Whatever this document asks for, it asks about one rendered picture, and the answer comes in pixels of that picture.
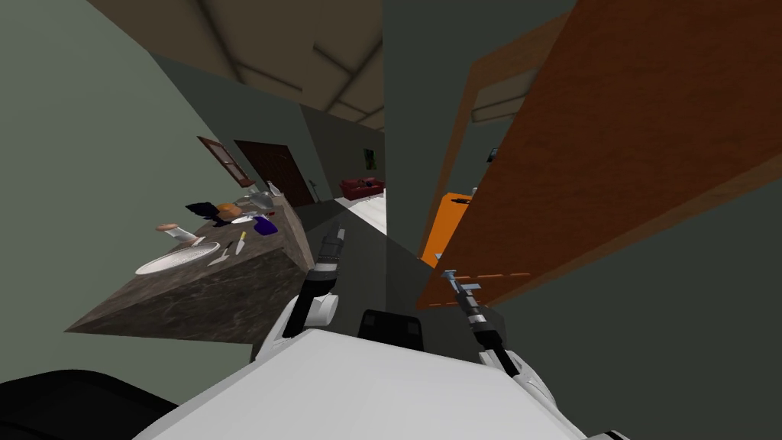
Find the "brown wooden door leaf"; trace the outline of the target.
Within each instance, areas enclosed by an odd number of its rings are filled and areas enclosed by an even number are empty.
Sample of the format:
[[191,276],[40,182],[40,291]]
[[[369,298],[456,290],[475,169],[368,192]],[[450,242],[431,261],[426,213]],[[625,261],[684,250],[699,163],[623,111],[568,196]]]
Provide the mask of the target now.
[[476,62],[538,73],[417,307],[494,306],[782,178],[782,0],[577,0]]

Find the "white bottle brown cap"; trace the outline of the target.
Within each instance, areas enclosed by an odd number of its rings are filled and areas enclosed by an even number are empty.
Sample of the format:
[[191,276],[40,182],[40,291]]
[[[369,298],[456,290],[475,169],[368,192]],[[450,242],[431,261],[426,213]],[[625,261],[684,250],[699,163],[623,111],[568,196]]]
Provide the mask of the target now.
[[178,224],[175,223],[158,225],[155,230],[170,235],[170,237],[175,239],[179,244],[183,244],[185,246],[198,244],[204,239],[203,237],[197,237],[197,235],[194,235],[193,233],[181,228]]

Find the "brown framed window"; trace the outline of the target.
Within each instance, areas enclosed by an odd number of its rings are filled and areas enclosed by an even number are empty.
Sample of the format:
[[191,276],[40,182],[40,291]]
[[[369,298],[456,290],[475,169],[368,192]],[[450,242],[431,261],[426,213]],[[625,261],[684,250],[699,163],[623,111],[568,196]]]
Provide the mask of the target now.
[[237,161],[228,153],[223,144],[206,137],[198,136],[197,138],[241,188],[249,188],[255,184],[246,172],[241,169]]

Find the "dark blue black object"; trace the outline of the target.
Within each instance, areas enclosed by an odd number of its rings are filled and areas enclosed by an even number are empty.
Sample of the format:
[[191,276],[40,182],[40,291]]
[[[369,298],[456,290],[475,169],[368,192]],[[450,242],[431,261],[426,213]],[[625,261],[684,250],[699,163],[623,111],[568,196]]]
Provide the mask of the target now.
[[219,209],[210,202],[197,202],[185,207],[191,213],[206,219],[213,221],[217,227],[223,225],[225,222],[219,217]]

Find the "white round plate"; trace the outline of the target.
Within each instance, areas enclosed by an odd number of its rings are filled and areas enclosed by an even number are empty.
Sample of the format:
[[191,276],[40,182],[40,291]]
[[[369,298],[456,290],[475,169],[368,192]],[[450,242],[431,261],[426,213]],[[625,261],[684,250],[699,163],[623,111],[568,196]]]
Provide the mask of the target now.
[[200,260],[215,253],[221,245],[218,242],[208,242],[183,248],[145,263],[135,270],[136,275],[150,275],[172,270]]

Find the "dark marble counter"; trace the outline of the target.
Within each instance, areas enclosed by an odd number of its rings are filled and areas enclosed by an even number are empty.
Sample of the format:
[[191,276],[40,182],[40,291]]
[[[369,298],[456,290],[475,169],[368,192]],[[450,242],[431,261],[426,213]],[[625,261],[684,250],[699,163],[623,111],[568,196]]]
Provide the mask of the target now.
[[[222,228],[204,225],[205,242],[218,242],[213,254],[181,267],[133,277],[77,319],[70,333],[120,335],[253,344],[266,337],[294,298],[314,264],[302,223],[283,196],[274,197],[271,222],[279,229],[259,235],[253,222]],[[235,255],[241,232],[243,250]],[[234,241],[227,260],[213,266]]]

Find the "red sofa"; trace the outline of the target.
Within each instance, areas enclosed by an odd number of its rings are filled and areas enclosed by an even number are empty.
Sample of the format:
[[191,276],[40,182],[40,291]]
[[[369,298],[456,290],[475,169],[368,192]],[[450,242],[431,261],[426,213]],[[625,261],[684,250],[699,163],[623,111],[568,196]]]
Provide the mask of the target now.
[[376,178],[342,180],[339,183],[341,194],[349,201],[370,196],[382,195],[385,182]]

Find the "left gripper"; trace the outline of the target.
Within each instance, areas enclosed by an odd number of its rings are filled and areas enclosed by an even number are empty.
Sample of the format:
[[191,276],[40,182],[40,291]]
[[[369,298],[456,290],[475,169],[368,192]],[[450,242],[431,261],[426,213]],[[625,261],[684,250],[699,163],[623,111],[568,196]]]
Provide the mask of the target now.
[[338,222],[335,221],[328,229],[328,237],[324,238],[318,252],[320,264],[337,264],[344,246],[345,229],[338,230]]

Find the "orange cabinet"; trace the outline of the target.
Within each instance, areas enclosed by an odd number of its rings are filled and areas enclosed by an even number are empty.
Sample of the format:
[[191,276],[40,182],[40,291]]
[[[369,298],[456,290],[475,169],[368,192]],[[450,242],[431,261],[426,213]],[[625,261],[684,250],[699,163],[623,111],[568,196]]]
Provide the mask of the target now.
[[421,256],[428,266],[436,265],[436,255],[444,252],[471,199],[471,196],[452,192],[442,197]]

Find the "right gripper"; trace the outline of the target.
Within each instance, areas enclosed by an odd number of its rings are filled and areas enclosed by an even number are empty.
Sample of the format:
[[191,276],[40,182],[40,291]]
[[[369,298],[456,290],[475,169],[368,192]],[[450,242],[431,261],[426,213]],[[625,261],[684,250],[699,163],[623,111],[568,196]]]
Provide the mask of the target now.
[[463,312],[479,312],[480,305],[472,295],[471,290],[479,290],[481,285],[478,283],[459,284],[455,277],[455,270],[446,270],[442,277],[445,278],[453,289],[457,289],[455,298]]

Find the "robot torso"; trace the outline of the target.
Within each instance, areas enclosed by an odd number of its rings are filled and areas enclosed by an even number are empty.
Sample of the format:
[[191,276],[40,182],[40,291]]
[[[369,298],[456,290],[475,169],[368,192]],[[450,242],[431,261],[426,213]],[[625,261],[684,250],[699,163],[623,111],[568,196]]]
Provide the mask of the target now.
[[478,364],[308,329],[134,440],[586,440],[516,356]]

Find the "dark brown door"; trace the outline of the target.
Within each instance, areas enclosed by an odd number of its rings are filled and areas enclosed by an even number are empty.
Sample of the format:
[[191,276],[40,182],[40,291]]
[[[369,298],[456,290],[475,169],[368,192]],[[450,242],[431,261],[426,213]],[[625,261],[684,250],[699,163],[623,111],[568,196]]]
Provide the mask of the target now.
[[292,207],[314,205],[315,199],[285,145],[235,140],[264,183],[269,181]]

